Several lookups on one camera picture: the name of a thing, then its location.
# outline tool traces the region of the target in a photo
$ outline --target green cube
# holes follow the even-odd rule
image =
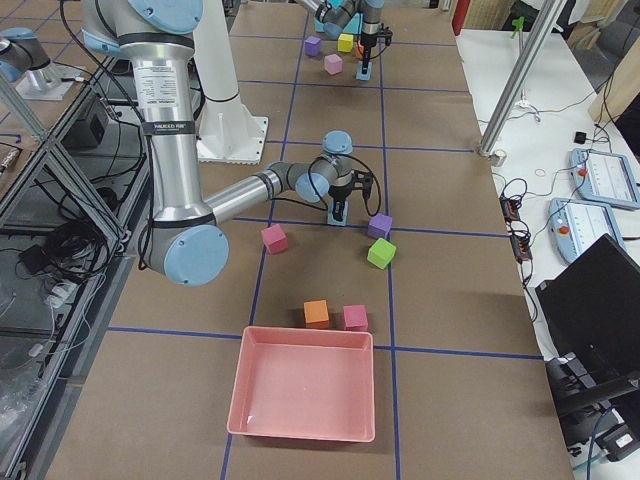
[[[367,260],[384,270],[391,263],[395,254],[396,246],[384,238],[379,238],[369,249]]]

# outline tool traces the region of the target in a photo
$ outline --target black monitor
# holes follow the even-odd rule
[[[640,371],[640,266],[609,235],[536,293],[560,355],[574,352],[597,384]],[[640,437],[640,392],[611,403]]]

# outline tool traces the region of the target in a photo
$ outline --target warning label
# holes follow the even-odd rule
[[[174,67],[169,65],[137,67],[134,73],[140,108],[178,106],[178,80]]]

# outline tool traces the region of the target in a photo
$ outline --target green object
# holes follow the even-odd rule
[[[379,238],[369,249],[367,260],[376,267],[384,270],[387,268],[387,265],[391,263],[395,254],[396,246],[393,243],[387,242],[384,238]]]
[[[515,38],[516,33],[524,30],[524,17],[520,17],[520,18],[516,18],[515,20],[512,20],[511,25],[516,27],[515,30],[513,31],[513,35],[511,35],[511,38]]]

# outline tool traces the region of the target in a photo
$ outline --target pink tray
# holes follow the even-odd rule
[[[371,442],[374,417],[371,334],[245,328],[229,433]]]

